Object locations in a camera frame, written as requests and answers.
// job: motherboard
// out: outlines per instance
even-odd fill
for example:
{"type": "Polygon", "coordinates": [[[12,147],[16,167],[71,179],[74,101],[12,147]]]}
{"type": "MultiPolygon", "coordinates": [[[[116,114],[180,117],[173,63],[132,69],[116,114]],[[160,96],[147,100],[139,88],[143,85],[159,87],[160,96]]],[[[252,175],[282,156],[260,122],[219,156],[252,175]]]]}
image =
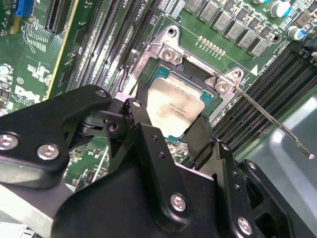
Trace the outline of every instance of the motherboard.
{"type": "MultiPolygon", "coordinates": [[[[317,90],[316,33],[316,0],[0,0],[0,116],[87,84],[135,96],[142,83],[177,162],[200,113],[238,158],[273,125],[224,77],[285,118],[317,90]]],[[[103,137],[71,151],[66,183],[105,176],[107,152],[103,137]]]]}

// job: blue connector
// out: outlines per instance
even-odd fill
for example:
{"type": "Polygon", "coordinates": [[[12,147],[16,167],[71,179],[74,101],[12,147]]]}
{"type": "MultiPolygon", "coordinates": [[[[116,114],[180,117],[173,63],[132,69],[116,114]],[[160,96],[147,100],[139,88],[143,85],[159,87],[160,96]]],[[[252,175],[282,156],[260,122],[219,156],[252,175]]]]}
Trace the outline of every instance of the blue connector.
{"type": "Polygon", "coordinates": [[[15,14],[19,17],[27,17],[32,14],[34,0],[18,0],[15,14]]]}

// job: black mechanism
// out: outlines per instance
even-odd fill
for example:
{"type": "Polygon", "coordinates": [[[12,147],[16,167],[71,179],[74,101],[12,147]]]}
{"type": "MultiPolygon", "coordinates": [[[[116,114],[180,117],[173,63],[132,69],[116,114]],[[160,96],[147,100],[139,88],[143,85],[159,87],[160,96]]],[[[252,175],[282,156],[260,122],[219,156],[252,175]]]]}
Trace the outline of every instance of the black mechanism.
{"type": "Polygon", "coordinates": [[[0,134],[18,138],[0,150],[0,181],[26,190],[54,187],[70,148],[95,135],[109,140],[110,173],[64,202],[52,238],[315,238],[259,167],[233,159],[203,115],[185,132],[196,170],[175,164],[142,89],[139,99],[112,100],[88,85],[0,118],[0,134]],[[44,144],[58,148],[56,159],[39,158],[44,144]]]}

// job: electrolytic capacitor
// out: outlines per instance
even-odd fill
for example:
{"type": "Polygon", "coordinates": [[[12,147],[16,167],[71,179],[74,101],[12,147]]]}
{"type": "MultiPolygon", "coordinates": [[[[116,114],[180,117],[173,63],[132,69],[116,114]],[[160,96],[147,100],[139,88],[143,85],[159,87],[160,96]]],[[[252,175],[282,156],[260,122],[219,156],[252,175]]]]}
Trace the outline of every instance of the electrolytic capacitor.
{"type": "Polygon", "coordinates": [[[253,3],[266,3],[269,2],[270,0],[252,0],[253,3]]]}
{"type": "Polygon", "coordinates": [[[297,26],[290,26],[287,29],[287,36],[295,41],[301,41],[306,36],[306,31],[297,26]]]}
{"type": "Polygon", "coordinates": [[[288,1],[275,1],[269,8],[269,14],[272,17],[286,17],[291,10],[291,4],[288,1]]]}

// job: silver screw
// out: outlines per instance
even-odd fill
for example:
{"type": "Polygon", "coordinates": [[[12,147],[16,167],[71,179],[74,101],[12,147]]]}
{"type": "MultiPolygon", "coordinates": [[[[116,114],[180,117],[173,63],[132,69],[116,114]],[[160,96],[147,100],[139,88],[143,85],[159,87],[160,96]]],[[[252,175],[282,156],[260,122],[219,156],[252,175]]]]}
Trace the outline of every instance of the silver screw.
{"type": "Polygon", "coordinates": [[[11,134],[0,135],[0,150],[11,150],[19,144],[19,139],[11,134]]]}
{"type": "Polygon", "coordinates": [[[133,101],[132,103],[133,103],[133,105],[135,105],[138,108],[140,108],[142,106],[141,103],[139,103],[138,101],[133,101]]]}
{"type": "Polygon", "coordinates": [[[100,97],[106,98],[107,94],[104,92],[104,90],[99,90],[96,92],[96,94],[100,97]]]}
{"type": "Polygon", "coordinates": [[[184,198],[177,194],[173,194],[170,197],[170,203],[172,204],[173,208],[178,212],[183,212],[186,209],[186,202],[184,198]]]}
{"type": "Polygon", "coordinates": [[[239,225],[240,230],[244,234],[246,234],[248,236],[252,234],[252,228],[251,228],[250,223],[246,219],[244,219],[243,217],[238,218],[238,225],[239,225]]]}
{"type": "Polygon", "coordinates": [[[225,150],[230,150],[230,148],[226,144],[222,144],[222,146],[225,150]]]}
{"type": "Polygon", "coordinates": [[[249,162],[248,164],[249,164],[249,166],[251,167],[251,169],[253,169],[253,170],[256,170],[256,169],[257,169],[257,167],[255,166],[255,164],[253,164],[252,162],[249,162]]]}
{"type": "Polygon", "coordinates": [[[41,145],[37,154],[42,160],[54,160],[59,156],[59,150],[54,145],[41,145]]]}

